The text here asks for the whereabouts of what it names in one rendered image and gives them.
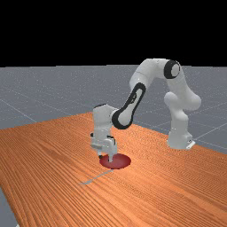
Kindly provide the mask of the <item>red plate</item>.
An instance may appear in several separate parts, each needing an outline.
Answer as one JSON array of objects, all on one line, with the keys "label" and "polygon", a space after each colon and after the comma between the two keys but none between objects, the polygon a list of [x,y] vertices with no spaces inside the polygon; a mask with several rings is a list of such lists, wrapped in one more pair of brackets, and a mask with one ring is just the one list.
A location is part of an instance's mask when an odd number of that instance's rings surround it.
[{"label": "red plate", "polygon": [[131,158],[127,155],[117,153],[113,156],[113,161],[109,161],[109,156],[105,155],[99,158],[99,163],[109,169],[121,169],[126,168],[131,163]]}]

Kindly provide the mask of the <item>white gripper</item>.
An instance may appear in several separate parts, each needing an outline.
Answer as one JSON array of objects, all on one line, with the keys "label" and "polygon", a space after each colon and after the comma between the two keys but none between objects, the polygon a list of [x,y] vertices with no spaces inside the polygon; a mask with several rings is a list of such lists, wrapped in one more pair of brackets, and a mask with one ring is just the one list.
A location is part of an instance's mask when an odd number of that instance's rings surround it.
[{"label": "white gripper", "polygon": [[95,134],[92,132],[90,134],[90,146],[92,149],[96,150],[98,157],[101,159],[103,157],[102,153],[111,154],[108,155],[108,161],[113,161],[113,155],[117,153],[117,143],[113,136],[109,133]]}]

